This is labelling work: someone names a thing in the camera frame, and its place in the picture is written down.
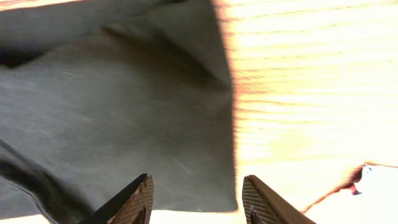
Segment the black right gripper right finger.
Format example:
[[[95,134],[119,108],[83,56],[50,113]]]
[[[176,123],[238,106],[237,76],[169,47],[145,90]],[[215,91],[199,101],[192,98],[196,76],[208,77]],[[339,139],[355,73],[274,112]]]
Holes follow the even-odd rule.
[[[244,177],[242,200],[247,224],[315,224],[255,175]]]

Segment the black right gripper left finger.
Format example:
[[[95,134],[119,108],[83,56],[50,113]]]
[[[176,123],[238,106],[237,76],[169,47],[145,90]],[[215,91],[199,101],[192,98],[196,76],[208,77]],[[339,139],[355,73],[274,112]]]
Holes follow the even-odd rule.
[[[153,197],[152,176],[141,174],[79,224],[149,224]]]

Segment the black t-shirt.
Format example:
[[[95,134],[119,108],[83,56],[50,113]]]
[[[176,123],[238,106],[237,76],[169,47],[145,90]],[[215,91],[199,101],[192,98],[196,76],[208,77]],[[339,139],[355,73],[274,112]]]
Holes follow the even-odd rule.
[[[1,218],[78,223],[139,175],[154,208],[236,210],[232,87],[212,3],[1,13]]]

